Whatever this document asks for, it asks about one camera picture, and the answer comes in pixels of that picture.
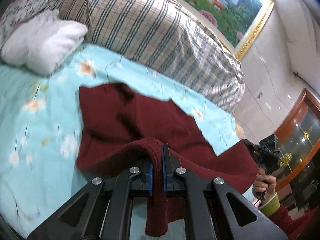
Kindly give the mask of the person's right forearm sleeve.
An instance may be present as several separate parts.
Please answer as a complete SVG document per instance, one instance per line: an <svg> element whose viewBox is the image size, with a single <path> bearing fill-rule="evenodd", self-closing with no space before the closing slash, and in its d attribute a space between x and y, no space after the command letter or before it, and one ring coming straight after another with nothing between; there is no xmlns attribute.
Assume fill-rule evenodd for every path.
<svg viewBox="0 0 320 240"><path fill-rule="evenodd" d="M319 239L319 206L292 219L275 194L264 205L259 205L258 209L283 230L288 239Z"/></svg>

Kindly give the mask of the person's right hand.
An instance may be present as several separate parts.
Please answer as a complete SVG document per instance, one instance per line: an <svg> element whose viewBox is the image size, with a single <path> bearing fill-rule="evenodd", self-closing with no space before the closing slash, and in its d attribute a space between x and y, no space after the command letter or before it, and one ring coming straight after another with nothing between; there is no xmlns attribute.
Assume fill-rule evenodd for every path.
<svg viewBox="0 0 320 240"><path fill-rule="evenodd" d="M259 172L253 183L253 195L261 201L261 205L266 204L276 194L276 177L266 175L265 170L259 168Z"/></svg>

